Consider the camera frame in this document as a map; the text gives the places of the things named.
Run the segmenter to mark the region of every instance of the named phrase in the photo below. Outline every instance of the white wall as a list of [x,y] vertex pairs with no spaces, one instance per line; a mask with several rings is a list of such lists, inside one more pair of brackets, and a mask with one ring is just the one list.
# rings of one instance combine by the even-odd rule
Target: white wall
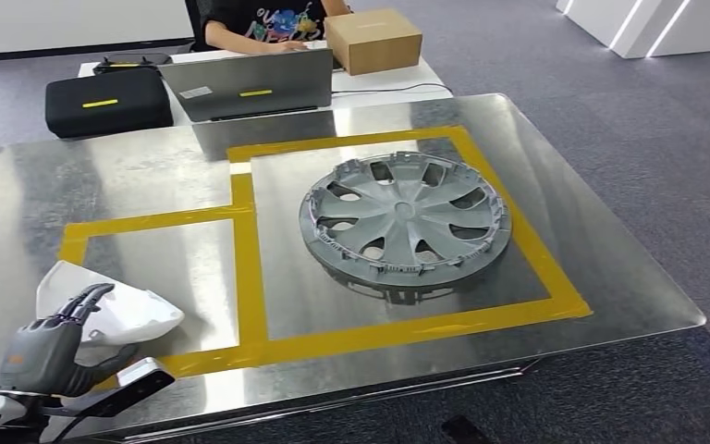
[[655,56],[710,51],[710,0],[691,0]]
[[0,0],[0,53],[191,35],[183,0]]
[[[625,58],[645,57],[685,0],[558,0],[568,17],[602,44],[610,45],[633,6],[614,52]],[[690,0],[669,28],[654,56],[710,51],[710,0]]]
[[578,0],[570,7],[568,17],[600,43],[608,46],[630,13],[632,5],[630,0]]

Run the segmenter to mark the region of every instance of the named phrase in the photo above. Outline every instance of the white pillar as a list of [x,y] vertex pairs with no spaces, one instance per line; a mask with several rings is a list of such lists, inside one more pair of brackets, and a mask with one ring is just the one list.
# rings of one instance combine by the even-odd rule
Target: white pillar
[[710,51],[710,0],[558,0],[557,9],[624,58]]

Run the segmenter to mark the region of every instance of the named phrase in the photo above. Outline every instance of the metal tabletop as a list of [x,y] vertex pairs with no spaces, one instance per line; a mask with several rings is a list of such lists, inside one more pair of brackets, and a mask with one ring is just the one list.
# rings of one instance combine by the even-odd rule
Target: metal tabletop
[[[325,271],[300,237],[304,194],[345,160],[414,150],[496,183],[514,218],[502,257],[428,291]],[[0,359],[58,257],[187,314],[141,349],[184,377],[78,435],[309,409],[705,322],[498,94],[0,147]]]

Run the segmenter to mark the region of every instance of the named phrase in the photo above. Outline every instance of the black case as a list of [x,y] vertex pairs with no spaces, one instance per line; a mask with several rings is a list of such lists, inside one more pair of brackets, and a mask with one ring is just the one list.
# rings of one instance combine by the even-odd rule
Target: black case
[[54,81],[45,90],[44,116],[60,138],[173,125],[162,78],[145,68]]

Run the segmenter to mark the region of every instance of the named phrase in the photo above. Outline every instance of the robot finger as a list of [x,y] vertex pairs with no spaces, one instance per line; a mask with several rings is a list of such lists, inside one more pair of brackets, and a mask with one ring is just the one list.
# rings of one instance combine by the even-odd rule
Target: robot finger
[[113,291],[115,287],[116,286],[113,284],[95,284],[90,286],[86,289],[88,292],[69,317],[82,326],[88,320],[88,316],[92,312],[99,311],[99,307],[97,307],[96,304],[99,303],[105,294]]

